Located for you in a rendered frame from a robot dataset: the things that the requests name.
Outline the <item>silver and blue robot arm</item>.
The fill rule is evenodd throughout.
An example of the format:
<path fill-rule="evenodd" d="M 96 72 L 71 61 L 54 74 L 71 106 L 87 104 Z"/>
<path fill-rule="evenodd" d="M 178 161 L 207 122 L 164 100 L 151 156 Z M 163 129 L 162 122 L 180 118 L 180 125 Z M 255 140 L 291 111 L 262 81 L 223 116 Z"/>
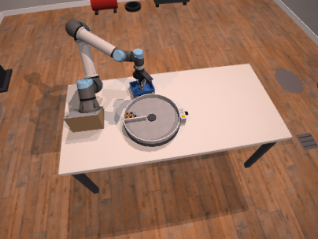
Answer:
<path fill-rule="evenodd" d="M 65 30 L 78 44 L 85 72 L 84 79 L 80 79 L 76 82 L 80 100 L 80 113 L 96 112 L 100 110 L 95 94 L 102 90 L 103 84 L 99 75 L 96 73 L 90 45 L 107 54 L 117 62 L 135 62 L 135 69 L 143 70 L 145 68 L 144 54 L 141 49 L 134 49 L 133 52 L 127 51 L 125 53 L 105 40 L 92 34 L 91 29 L 87 24 L 77 20 L 68 21 L 65 25 Z"/>

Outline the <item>blue crate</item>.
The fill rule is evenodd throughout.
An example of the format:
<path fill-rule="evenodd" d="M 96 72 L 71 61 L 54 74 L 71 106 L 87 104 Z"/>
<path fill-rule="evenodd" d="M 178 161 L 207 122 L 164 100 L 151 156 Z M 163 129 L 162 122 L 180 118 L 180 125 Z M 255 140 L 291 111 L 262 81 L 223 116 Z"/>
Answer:
<path fill-rule="evenodd" d="M 142 96 L 144 94 L 155 94 L 155 88 L 153 86 L 152 81 L 148 83 L 146 81 L 144 90 L 140 90 L 140 84 L 137 83 L 138 80 L 130 82 L 130 88 L 133 93 L 133 98 L 137 98 L 139 96 Z M 140 93 L 139 93 L 140 92 Z"/>

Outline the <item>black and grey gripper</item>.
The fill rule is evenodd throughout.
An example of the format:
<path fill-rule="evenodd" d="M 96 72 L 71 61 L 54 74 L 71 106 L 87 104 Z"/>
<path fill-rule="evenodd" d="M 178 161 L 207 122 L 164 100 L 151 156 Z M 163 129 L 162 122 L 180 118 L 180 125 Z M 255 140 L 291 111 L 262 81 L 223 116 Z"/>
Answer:
<path fill-rule="evenodd" d="M 135 69 L 135 66 L 133 66 L 133 68 Z M 134 79 L 139 79 L 139 81 L 137 81 L 137 83 L 140 84 L 140 86 L 142 88 L 145 86 L 146 80 L 139 73 L 142 72 L 143 70 L 135 69 L 135 72 L 133 72 L 133 78 Z"/>

